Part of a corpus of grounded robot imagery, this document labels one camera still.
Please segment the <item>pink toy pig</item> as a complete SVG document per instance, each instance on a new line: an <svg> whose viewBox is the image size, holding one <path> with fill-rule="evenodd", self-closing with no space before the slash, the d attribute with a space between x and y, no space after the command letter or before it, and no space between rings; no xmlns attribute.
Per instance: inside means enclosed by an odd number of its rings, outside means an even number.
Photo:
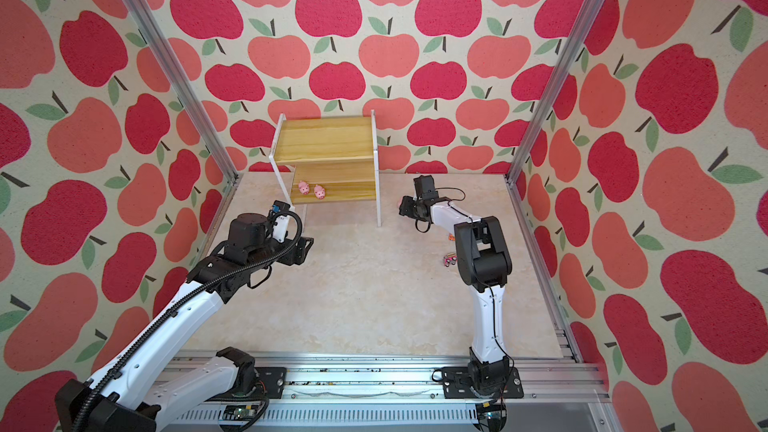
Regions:
<svg viewBox="0 0 768 432"><path fill-rule="evenodd" d="M326 190L322 185L317 184L314 187L314 195L317 199L323 200L326 197Z"/></svg>
<svg viewBox="0 0 768 432"><path fill-rule="evenodd" d="M298 190L302 195L308 195L310 192L310 185L306 181L301 180L298 183Z"/></svg>

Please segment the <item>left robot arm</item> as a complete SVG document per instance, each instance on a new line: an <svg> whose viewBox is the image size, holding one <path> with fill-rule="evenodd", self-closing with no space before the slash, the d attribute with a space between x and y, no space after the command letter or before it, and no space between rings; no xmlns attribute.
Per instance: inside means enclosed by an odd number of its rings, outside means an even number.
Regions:
<svg viewBox="0 0 768 432"><path fill-rule="evenodd" d="M277 201L265 214L243 213L228 238L202 259L158 315L115 358L84 382L72 379L55 396L65 431L161 431L209 400L241 404L247 429L266 412L280 386L262 378L252 355L226 347L204 365L164 384L156 381L190 337L252 275L276 263L302 264L313 245L292 207Z"/></svg>

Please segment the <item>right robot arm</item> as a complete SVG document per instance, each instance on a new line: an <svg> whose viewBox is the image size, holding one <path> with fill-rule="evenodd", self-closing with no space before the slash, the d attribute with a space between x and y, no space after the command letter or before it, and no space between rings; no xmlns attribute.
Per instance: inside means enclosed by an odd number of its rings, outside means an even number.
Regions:
<svg viewBox="0 0 768 432"><path fill-rule="evenodd" d="M501 397L513 369L502 331L503 298L513 264L500 221L455 206L439 194L431 176L415 179L415 192L402 198L399 214L454 236L458 272L473 298L474 333L468 363L472 388L483 398Z"/></svg>

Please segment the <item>two-tier wooden shelf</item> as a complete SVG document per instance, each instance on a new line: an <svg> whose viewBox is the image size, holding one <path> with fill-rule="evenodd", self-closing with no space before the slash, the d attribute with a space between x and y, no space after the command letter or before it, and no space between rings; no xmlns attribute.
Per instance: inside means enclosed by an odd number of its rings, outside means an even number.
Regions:
<svg viewBox="0 0 768 432"><path fill-rule="evenodd" d="M319 202L373 201L382 225L376 115L289 120L279 116L268 160L285 201L305 215ZM298 183L310 185L302 195ZM319 184L326 197L319 200Z"/></svg>

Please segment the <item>small pink toy car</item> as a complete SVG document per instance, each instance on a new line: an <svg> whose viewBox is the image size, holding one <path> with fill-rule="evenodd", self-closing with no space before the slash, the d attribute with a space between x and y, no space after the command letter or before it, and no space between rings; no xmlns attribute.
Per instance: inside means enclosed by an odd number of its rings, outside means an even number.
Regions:
<svg viewBox="0 0 768 432"><path fill-rule="evenodd" d="M443 257L443 265L450 267L457 264L457 256L455 254L448 254Z"/></svg>

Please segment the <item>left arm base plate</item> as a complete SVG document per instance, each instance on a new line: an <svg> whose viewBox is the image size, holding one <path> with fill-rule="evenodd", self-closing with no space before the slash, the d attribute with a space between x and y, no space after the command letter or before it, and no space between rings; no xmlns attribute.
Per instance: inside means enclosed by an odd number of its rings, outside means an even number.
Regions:
<svg viewBox="0 0 768 432"><path fill-rule="evenodd" d="M247 402L264 398L281 399L287 369L285 367L243 366L236 369L234 385L208 399L209 402Z"/></svg>

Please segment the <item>left aluminium frame post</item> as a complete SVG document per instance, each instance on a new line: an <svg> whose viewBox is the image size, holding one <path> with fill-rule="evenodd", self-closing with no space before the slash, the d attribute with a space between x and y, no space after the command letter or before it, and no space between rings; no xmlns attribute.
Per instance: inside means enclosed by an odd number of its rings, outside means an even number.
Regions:
<svg viewBox="0 0 768 432"><path fill-rule="evenodd" d="M131 13L137 28L144 35L177 98L185 106L208 151L223 173L224 182L233 187L237 186L239 173L235 169L234 163L220 140L204 106L194 92L173 47L155 20L148 2L146 0L122 1Z"/></svg>

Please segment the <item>aluminium frame post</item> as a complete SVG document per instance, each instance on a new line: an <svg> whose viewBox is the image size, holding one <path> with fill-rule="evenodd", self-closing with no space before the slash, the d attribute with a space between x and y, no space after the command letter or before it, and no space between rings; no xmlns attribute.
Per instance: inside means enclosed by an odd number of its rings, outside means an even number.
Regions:
<svg viewBox="0 0 768 432"><path fill-rule="evenodd" d="M505 182L509 188L515 184L517 176L523 169L526 159L535 141L542 130L546 116L552 110L555 99L558 97L572 64L577 60L578 54L586 50L586 37L590 32L599 11L605 0L584 0L576 16L574 25L564 42L562 51L558 55L553 72L543 91L542 98L535 106L529 126L523 136L521 145L516 149L512 165L505 175Z"/></svg>
<svg viewBox="0 0 768 432"><path fill-rule="evenodd" d="M234 163L220 140L204 106L194 92L173 47L155 20L148 2L146 0L122 1L131 13L137 28L144 35L177 98L185 106L208 151L223 173L224 182L233 187L237 186L239 173L235 169Z"/></svg>

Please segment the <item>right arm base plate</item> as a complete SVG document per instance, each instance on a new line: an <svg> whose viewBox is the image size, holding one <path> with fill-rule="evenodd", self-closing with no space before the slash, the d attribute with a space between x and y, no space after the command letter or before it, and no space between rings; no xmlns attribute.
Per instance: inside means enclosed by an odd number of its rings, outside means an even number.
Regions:
<svg viewBox="0 0 768 432"><path fill-rule="evenodd" d="M525 396L519 372L510 366L501 365L500 369L443 367L433 370L431 380L442 387L446 399L493 401Z"/></svg>

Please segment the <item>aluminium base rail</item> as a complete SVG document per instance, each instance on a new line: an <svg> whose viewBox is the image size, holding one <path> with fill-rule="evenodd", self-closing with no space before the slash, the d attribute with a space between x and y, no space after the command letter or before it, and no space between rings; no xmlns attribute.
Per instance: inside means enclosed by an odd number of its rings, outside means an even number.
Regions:
<svg viewBox="0 0 768 432"><path fill-rule="evenodd" d="M183 350L157 379L164 384L204 365L211 351ZM256 367L285 367L281 399L272 399L257 430L471 431L480 399L446 399L434 369L459 367L459 356L323 355L255 352ZM566 358L519 359L525 396L505 399L508 431L619 431L621 425L595 365ZM235 428L237 404L206 401L163 430Z"/></svg>

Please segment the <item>right aluminium frame post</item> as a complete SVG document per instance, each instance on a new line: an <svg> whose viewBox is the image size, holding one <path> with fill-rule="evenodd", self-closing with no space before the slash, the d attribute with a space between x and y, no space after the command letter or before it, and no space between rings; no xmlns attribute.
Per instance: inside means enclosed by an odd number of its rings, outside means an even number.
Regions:
<svg viewBox="0 0 768 432"><path fill-rule="evenodd" d="M572 64L577 60L578 54L586 50L586 37L590 32L599 11L605 0L584 0L576 16L574 25L564 42L562 51L558 55L553 72L543 91L542 98L535 106L529 126L523 136L521 145L516 149L512 165L505 175L505 182L509 188L515 184L517 176L523 169L526 159L535 141L542 130L546 116L552 110L555 99L558 97Z"/></svg>

